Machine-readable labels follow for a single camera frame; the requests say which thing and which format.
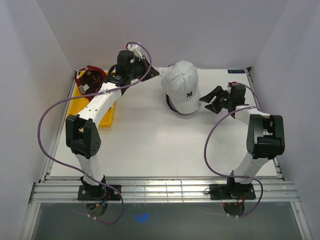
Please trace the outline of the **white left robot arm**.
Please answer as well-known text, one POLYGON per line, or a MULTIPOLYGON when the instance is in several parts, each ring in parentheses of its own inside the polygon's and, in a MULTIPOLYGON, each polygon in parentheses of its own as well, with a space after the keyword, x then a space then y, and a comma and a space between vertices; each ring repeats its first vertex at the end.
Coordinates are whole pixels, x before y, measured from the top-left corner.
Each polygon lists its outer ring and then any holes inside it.
POLYGON ((145 81, 158 75, 159 72, 150 65, 136 46, 121 50, 117 56, 117 63, 100 77, 102 83, 95 89, 97 94, 83 110, 66 118, 66 145, 76 156, 84 172, 81 182, 85 192, 95 200, 100 200, 106 195, 106 187, 103 185, 106 178, 98 161, 98 151, 101 147, 98 126, 101 120, 133 80, 145 81))

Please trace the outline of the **white baseball cap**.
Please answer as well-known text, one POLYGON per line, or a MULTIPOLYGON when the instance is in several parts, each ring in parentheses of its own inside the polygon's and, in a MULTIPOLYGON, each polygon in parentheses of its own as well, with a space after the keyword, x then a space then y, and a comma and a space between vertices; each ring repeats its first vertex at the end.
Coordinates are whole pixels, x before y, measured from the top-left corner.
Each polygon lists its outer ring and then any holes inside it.
POLYGON ((180 60, 174 66, 165 68, 160 83, 178 113, 188 115, 200 108, 199 76, 191 62, 180 60))

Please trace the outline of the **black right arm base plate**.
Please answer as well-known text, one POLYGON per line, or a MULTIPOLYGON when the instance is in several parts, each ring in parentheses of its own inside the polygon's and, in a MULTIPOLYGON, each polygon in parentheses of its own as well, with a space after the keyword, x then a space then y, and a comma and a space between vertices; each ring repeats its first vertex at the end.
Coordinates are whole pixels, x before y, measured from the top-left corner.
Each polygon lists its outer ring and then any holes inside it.
POLYGON ((210 184, 204 191, 210 195, 211 200, 255 200, 256 194, 253 185, 236 183, 235 186, 227 184, 210 184))

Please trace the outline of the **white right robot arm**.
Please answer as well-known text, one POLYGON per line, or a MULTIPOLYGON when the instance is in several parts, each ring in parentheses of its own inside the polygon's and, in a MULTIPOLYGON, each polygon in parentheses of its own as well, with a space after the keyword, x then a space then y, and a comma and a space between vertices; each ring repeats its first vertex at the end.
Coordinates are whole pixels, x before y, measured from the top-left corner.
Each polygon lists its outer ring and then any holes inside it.
POLYGON ((212 184, 212 194, 228 195, 232 199, 254 192, 252 182, 259 170, 285 151, 284 122, 281 115, 264 113, 246 104, 249 86, 230 82, 228 89, 217 86, 199 100, 215 114, 226 109, 227 115, 247 124, 246 155, 239 166, 228 175, 225 184, 212 184))

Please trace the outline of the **purple LA baseball cap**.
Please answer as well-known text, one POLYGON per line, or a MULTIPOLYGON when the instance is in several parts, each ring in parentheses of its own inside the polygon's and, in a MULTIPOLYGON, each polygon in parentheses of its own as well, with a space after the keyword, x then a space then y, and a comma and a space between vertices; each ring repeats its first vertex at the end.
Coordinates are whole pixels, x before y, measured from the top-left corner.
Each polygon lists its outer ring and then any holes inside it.
MULTIPOLYGON (((174 66, 177 62, 173 62, 171 64, 169 64, 167 67, 170 68, 172 66, 174 66)), ((175 108, 173 102, 171 101, 170 97, 166 94, 166 103, 168 105, 168 107, 173 111, 173 112, 178 112, 177 109, 175 108)))

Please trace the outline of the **black NY baseball cap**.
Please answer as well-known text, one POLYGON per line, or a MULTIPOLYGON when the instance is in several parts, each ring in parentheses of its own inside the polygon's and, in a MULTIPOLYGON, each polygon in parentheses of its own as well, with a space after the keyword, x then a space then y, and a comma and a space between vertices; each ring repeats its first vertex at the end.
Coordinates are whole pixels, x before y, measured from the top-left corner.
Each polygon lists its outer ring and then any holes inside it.
POLYGON ((167 103, 168 107, 169 107, 173 112, 178 113, 178 111, 177 111, 177 109, 175 108, 175 106, 173 105, 170 97, 169 97, 167 94, 165 95, 165 97, 166 97, 166 103, 167 103))

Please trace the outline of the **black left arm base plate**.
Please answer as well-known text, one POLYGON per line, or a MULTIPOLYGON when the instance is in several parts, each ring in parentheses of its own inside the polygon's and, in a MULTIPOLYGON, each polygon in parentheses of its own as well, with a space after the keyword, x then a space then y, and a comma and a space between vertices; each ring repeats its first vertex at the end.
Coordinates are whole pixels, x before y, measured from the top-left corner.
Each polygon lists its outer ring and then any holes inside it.
POLYGON ((78 201, 120 201, 120 195, 114 189, 105 186, 81 185, 77 194, 78 201))

